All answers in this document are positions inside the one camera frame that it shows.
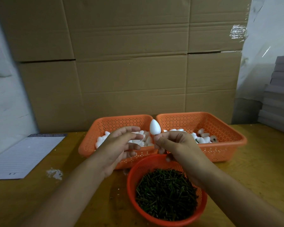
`person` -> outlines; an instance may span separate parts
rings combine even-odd
[[[23,226],[74,226],[104,178],[117,163],[134,156],[141,140],[128,126],[112,132],[95,153],[81,163]],[[215,166],[186,132],[170,131],[154,137],[159,153],[166,150],[167,161],[178,161],[190,181],[204,189],[236,226],[284,226],[284,213],[252,193]]]

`orange plastic basket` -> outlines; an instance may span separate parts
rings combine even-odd
[[[85,157],[90,156],[96,150],[95,144],[99,136],[103,136],[105,131],[112,132],[124,126],[138,126],[141,130],[149,131],[149,125],[152,121],[150,115],[130,115],[103,117],[94,121],[79,146],[79,154]],[[152,154],[157,154],[158,150],[154,146],[141,147],[136,151],[137,155],[131,158],[123,159],[118,163],[116,169],[131,168],[139,160]]]
[[[152,155],[141,161],[139,161],[133,168],[131,168],[128,177],[127,177],[127,193],[131,203],[134,208],[148,221],[155,223],[161,226],[184,226],[192,223],[197,220],[203,213],[206,203],[207,203],[207,194],[201,188],[197,187],[196,194],[199,196],[197,199],[198,206],[194,214],[182,221],[164,221],[152,217],[151,215],[144,212],[140,206],[136,203],[136,187],[142,177],[147,174],[149,171],[154,169],[175,169],[181,172],[184,172],[181,165],[175,161],[167,162],[166,155]]]
[[[245,136],[207,112],[159,114],[156,120],[162,132],[163,129],[183,128],[189,133],[197,133],[199,129],[204,128],[205,133],[215,135],[219,143],[199,144],[201,150],[212,162],[230,160],[237,147],[247,143]]]

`yellow wooden tabletop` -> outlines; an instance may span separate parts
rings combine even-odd
[[[217,166],[284,212],[284,133],[262,124],[233,125],[248,139],[232,160]],[[24,179],[0,180],[0,226],[18,226],[84,158],[78,146],[85,132],[69,133]],[[47,171],[60,170],[62,180]],[[155,226],[133,208],[122,170],[106,178],[76,226]],[[190,226],[233,226],[208,198],[200,219]]]

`red round basket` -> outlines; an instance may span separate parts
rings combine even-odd
[[[197,195],[199,196],[197,199],[198,206],[195,213],[182,221],[163,221],[152,217],[151,215],[144,212],[139,205],[136,203],[136,187],[142,177],[147,174],[149,171],[153,171],[154,169],[175,169],[181,172],[184,172],[181,165],[175,161],[167,162],[166,155],[152,155],[140,160],[133,168],[131,168],[128,178],[127,178],[127,193],[129,199],[135,209],[148,221],[161,225],[161,226],[184,226],[192,223],[197,220],[201,214],[203,213],[206,202],[207,202],[207,194],[201,188],[197,187]]]

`notepad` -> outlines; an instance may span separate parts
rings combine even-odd
[[[32,134],[0,154],[0,179],[22,179],[67,134]]]

